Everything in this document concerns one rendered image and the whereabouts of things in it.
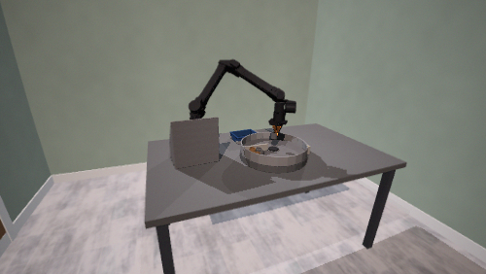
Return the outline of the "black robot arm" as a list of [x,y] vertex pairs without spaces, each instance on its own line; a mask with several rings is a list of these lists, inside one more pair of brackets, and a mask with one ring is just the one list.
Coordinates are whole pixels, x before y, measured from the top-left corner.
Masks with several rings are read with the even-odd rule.
[[[235,59],[232,60],[220,60],[219,65],[214,72],[213,76],[202,90],[200,95],[196,97],[192,102],[189,104],[190,109],[190,120],[201,119],[205,115],[205,106],[209,98],[211,97],[212,93],[216,89],[217,85],[219,84],[220,80],[224,76],[226,72],[233,74],[237,78],[242,78],[251,85],[255,86],[266,95],[268,95],[275,103],[274,105],[274,112],[277,114],[283,113],[283,121],[285,120],[286,113],[294,113],[296,110],[296,102],[285,99],[285,92],[280,88],[270,85],[269,83],[265,82],[258,76],[254,75],[247,69],[245,69],[238,61]],[[285,109],[284,109],[285,105]]]

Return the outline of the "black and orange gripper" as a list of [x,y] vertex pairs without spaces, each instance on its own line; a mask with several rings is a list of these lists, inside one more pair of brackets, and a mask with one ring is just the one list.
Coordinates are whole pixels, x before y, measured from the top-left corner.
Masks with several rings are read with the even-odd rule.
[[283,116],[284,116],[284,112],[279,114],[274,112],[274,119],[269,120],[269,125],[272,125],[275,133],[277,133],[277,136],[279,135],[279,132],[283,124],[286,125],[286,123],[288,122],[287,120],[283,121]]

